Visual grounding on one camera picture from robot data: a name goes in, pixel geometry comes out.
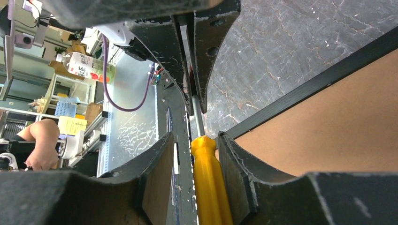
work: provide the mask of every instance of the white device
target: white device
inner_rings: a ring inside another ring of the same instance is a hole
[[[113,44],[118,46],[130,46],[131,40],[134,40],[134,34],[124,25],[124,22],[110,23],[95,26],[97,30],[103,33]]]

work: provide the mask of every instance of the brown cardboard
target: brown cardboard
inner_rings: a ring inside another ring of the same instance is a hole
[[[293,175],[398,171],[398,50],[236,139]]]
[[[61,32],[62,32],[62,34],[61,34],[61,41],[62,41],[62,42],[68,42],[69,36],[70,36],[71,34],[73,34],[73,33],[68,32],[68,31],[65,31],[65,30],[62,30]]]
[[[48,64],[48,66],[54,68],[56,74],[67,76],[70,78],[75,78],[78,80],[84,80],[84,77],[77,76],[75,74],[71,74],[70,72],[68,72],[61,62],[57,62],[57,61],[53,60],[50,62],[50,64]]]
[[[102,112],[102,105],[96,104],[94,102],[90,103],[87,107],[86,117],[85,117],[85,119],[87,120],[87,126],[89,126],[101,112]]]

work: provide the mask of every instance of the paper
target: paper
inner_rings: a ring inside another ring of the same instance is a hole
[[[59,102],[80,103],[79,97],[58,97]]]
[[[58,128],[63,135],[76,135],[79,131],[85,131],[87,128],[87,121],[67,116],[60,116],[58,121]]]

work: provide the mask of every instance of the gray marble surface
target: gray marble surface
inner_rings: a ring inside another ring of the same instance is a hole
[[[207,134],[230,129],[397,25],[398,0],[242,0],[209,82]]]

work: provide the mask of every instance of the purple cable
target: purple cable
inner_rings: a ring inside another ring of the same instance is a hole
[[[145,95],[144,98],[142,99],[141,103],[132,109],[126,109],[126,108],[122,108],[118,105],[116,105],[116,103],[114,101],[112,101],[111,97],[109,96],[109,92],[108,92],[108,87],[107,87],[107,62],[108,62],[108,43],[107,43],[107,37],[105,35],[102,34],[102,41],[104,42],[104,66],[103,66],[103,70],[104,70],[104,92],[105,95],[109,101],[109,103],[115,107],[116,109],[123,111],[123,112],[134,112],[136,110],[138,110],[139,108],[141,108],[141,106],[144,104],[145,99],[146,99],[146,95],[148,94],[148,89],[149,89],[149,83],[151,81],[151,75],[148,76],[148,81],[146,82],[146,89],[145,89]]]

